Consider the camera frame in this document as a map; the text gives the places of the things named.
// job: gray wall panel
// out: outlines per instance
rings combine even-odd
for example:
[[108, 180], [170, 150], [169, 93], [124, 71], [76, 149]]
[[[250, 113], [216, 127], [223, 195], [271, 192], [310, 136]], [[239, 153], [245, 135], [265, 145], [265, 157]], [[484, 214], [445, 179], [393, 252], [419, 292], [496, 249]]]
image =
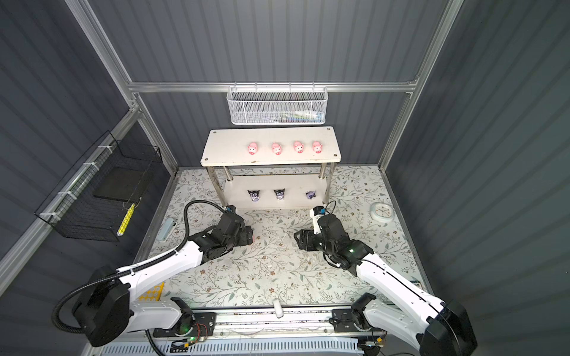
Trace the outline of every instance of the gray wall panel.
[[[128, 107], [64, 1], [0, 1], [0, 24], [4, 256], [34, 221], [44, 198], [61, 179], [66, 181], [66, 172], [75, 171], [84, 152], [113, 129]], [[138, 125], [124, 139], [149, 144]], [[119, 243], [49, 234], [0, 296], [1, 355], [80, 353], [85, 336], [56, 330], [52, 308], [95, 268], [132, 262], [169, 177], [166, 169], [155, 176]], [[69, 323], [71, 305], [63, 315]]]
[[128, 107], [63, 1], [1, 1], [0, 23], [3, 256]]
[[[200, 166], [210, 130], [248, 128], [231, 123], [223, 93], [143, 93], [178, 164]], [[335, 128], [342, 163], [377, 163], [405, 93], [331, 93], [326, 125]]]
[[445, 1], [91, 5], [134, 81], [408, 81]]
[[[149, 144], [139, 125], [124, 141]], [[102, 265], [130, 264], [139, 249], [170, 175], [162, 167], [137, 206], [125, 234], [118, 243], [66, 239], [52, 232], [24, 269], [0, 297], [0, 355], [78, 355], [87, 342], [84, 335], [60, 332], [51, 325], [51, 311], [67, 292], [84, 284]], [[62, 320], [76, 325], [72, 303], [62, 310]], [[29, 344], [29, 330], [34, 342]]]
[[564, 350], [570, 330], [570, 4], [466, 1], [388, 177], [475, 355]]

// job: lower shelf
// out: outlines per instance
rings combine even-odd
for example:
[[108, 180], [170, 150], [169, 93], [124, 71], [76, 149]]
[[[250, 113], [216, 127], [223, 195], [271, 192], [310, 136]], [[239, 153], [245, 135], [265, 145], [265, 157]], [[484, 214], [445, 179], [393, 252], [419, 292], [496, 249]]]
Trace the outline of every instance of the lower shelf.
[[[273, 190], [285, 189], [285, 198], [278, 200]], [[318, 174], [240, 175], [226, 182], [223, 194], [228, 204], [237, 209], [301, 209], [323, 204], [327, 180]], [[259, 190], [259, 200], [253, 202], [248, 190]], [[316, 197], [307, 199], [308, 191]]]

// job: white wire basket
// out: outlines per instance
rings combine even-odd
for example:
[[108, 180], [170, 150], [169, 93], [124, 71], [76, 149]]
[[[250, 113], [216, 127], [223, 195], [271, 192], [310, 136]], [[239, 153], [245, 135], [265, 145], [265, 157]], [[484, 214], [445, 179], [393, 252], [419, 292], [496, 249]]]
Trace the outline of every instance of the white wire basket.
[[235, 125], [322, 125], [328, 92], [227, 91], [231, 123]]

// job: floral mat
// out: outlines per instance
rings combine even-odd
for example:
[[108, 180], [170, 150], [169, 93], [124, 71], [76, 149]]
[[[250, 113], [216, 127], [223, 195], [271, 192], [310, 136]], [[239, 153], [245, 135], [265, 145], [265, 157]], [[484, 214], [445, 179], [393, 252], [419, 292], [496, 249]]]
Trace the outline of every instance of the floral mat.
[[[319, 167], [232, 169], [234, 175], [318, 173]], [[225, 183], [222, 170], [217, 171]], [[331, 187], [337, 201], [335, 215], [352, 239], [362, 240], [378, 252], [397, 272], [423, 284], [414, 256], [404, 237], [398, 217], [386, 226], [370, 217], [372, 203], [392, 205], [377, 166], [338, 166]], [[171, 249], [184, 235], [182, 211], [193, 199], [219, 203], [204, 169], [184, 170], [164, 219], [179, 224], [165, 241], [155, 242], [151, 256]], [[240, 211], [254, 229], [252, 245], [232, 252], [165, 281], [162, 296], [180, 296], [191, 308], [206, 306], [259, 306], [278, 298], [283, 305], [350, 303], [364, 292], [378, 291], [350, 273], [330, 267], [320, 252], [298, 249], [293, 233], [312, 228], [308, 210]], [[215, 225], [219, 211], [202, 204], [188, 212], [190, 234]]]

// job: robotic arm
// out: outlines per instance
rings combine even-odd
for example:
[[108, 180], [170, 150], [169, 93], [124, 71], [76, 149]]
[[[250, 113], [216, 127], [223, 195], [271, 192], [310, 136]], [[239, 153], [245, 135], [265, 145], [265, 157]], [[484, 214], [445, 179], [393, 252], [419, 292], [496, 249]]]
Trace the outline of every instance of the robotic arm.
[[[216, 226], [189, 236], [188, 208], [206, 203], [223, 214]], [[160, 302], [138, 302], [137, 298], [153, 286], [182, 271], [197, 267], [229, 253], [236, 246], [253, 243], [253, 231], [229, 206], [226, 210], [207, 200], [193, 200], [184, 208], [186, 228], [182, 243], [130, 266], [102, 267], [89, 282], [65, 295], [55, 306], [52, 322], [60, 330], [84, 333], [93, 346], [103, 346], [120, 334], [154, 328], [174, 329], [184, 335], [195, 322], [192, 310], [179, 298]], [[62, 306], [79, 294], [72, 308], [79, 328], [65, 324], [59, 317]]]
[[329, 265], [347, 270], [374, 286], [400, 310], [365, 293], [352, 305], [352, 319], [361, 330], [380, 328], [406, 341], [421, 355], [468, 356], [477, 341], [465, 308], [444, 303], [394, 271], [365, 243], [352, 240], [342, 223], [322, 206], [310, 211], [313, 230], [294, 234], [300, 249], [322, 251]]
[[[187, 212], [195, 203], [210, 204], [223, 214], [216, 226], [190, 236]], [[338, 218], [326, 214], [324, 207], [315, 207], [310, 215], [313, 230], [294, 234], [299, 248], [322, 251], [329, 265], [373, 285], [400, 308], [391, 308], [365, 293], [351, 307], [352, 321], [359, 329], [386, 330], [413, 345], [422, 356], [468, 356], [475, 350], [477, 341], [463, 306], [455, 301], [446, 304], [414, 286], [365, 243], [350, 239]], [[176, 335], [187, 335], [196, 321], [181, 299], [138, 302], [138, 296], [171, 276], [229, 253], [236, 246], [251, 244], [253, 231], [233, 206], [224, 210], [206, 200], [193, 200], [186, 205], [184, 224], [185, 237], [178, 247], [130, 266], [95, 271], [88, 283], [56, 304], [53, 324], [65, 332], [84, 333], [96, 347], [137, 330], [146, 330], [153, 349], [156, 345], [149, 329], [173, 329]], [[77, 294], [79, 298], [72, 313], [79, 328], [65, 324], [59, 317], [62, 306]]]

